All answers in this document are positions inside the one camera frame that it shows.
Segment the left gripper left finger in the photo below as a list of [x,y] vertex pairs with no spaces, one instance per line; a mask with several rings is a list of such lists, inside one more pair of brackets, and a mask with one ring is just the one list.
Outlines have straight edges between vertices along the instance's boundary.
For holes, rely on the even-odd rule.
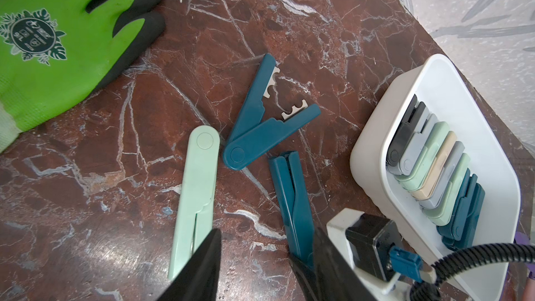
[[221,254],[222,233],[213,229],[157,301],[216,300]]

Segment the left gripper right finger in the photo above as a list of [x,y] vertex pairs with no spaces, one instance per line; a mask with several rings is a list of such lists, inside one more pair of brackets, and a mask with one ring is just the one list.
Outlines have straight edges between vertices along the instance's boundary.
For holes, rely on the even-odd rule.
[[376,300],[320,228],[314,234],[313,256],[319,300]]

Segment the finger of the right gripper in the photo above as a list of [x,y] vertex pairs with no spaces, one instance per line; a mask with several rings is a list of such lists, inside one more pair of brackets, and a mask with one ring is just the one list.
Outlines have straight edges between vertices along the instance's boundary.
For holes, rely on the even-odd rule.
[[289,261],[296,280],[305,296],[305,300],[318,301],[318,290],[314,271],[292,253],[289,254]]

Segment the beige pruning pliers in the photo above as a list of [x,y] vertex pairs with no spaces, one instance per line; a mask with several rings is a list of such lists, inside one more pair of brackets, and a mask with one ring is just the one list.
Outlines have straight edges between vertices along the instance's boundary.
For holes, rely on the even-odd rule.
[[444,164],[447,158],[449,157],[451,150],[453,149],[454,144],[456,143],[456,140],[456,134],[453,131],[449,131],[442,146],[437,152],[435,159],[433,160],[433,164],[431,165],[431,168],[429,169],[429,172],[426,175],[426,178],[424,179],[421,188],[412,192],[411,194],[416,200],[421,201],[429,199],[431,197],[434,191],[434,187],[436,186],[436,183],[444,167]]

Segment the mint pruning pliers diagonal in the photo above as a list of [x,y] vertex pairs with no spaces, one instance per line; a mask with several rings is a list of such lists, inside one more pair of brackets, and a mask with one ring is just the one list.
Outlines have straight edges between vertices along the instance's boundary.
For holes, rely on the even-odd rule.
[[421,188],[426,175],[428,174],[431,165],[442,146],[447,134],[449,132],[449,125],[445,121],[439,121],[426,140],[424,147],[408,176],[395,176],[401,186],[408,192],[414,192]]

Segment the black pruning pliers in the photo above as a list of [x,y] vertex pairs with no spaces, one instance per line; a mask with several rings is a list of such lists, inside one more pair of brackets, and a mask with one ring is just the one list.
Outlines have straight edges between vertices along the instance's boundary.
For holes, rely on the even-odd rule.
[[408,148],[412,136],[422,131],[428,116],[429,110],[425,103],[419,102],[416,96],[412,96],[387,150],[386,165],[394,170],[395,175],[403,173],[402,155]]
[[419,118],[418,114],[418,99],[412,96],[412,100],[408,105],[407,110],[401,119],[401,122],[394,134],[387,151],[387,166],[396,167],[401,159],[401,156],[408,146],[408,142],[415,131]]

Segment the grey-blue pruning pliers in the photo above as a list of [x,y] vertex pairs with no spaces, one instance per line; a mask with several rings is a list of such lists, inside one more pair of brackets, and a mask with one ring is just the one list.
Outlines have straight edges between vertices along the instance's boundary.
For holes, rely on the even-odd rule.
[[404,150],[400,161],[396,167],[387,166],[387,170],[396,176],[408,176],[412,172],[422,149],[429,138],[429,135],[437,123],[437,116],[430,113],[422,129],[412,134],[408,146]]

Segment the white rectangular storage box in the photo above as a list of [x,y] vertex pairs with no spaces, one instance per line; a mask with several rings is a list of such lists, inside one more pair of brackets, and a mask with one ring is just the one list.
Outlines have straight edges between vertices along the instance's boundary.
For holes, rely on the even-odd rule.
[[517,175],[456,67],[444,55],[434,54],[390,84],[352,150],[350,167],[356,183],[426,263],[449,254],[436,226],[386,167],[388,147],[413,97],[457,134],[470,157],[470,171],[486,193],[475,244],[512,242],[521,208]]

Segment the grey pruning pliers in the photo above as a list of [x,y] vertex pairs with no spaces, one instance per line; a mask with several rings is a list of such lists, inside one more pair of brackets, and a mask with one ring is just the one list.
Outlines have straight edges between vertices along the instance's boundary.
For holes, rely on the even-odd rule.
[[465,146],[462,142],[457,141],[453,149],[450,152],[449,157],[444,163],[444,167],[441,171],[440,177],[437,180],[436,185],[433,188],[433,193],[429,199],[425,199],[419,202],[419,205],[424,209],[435,209],[438,207],[442,200],[442,196],[447,187],[447,184],[453,174],[461,156],[465,150]]

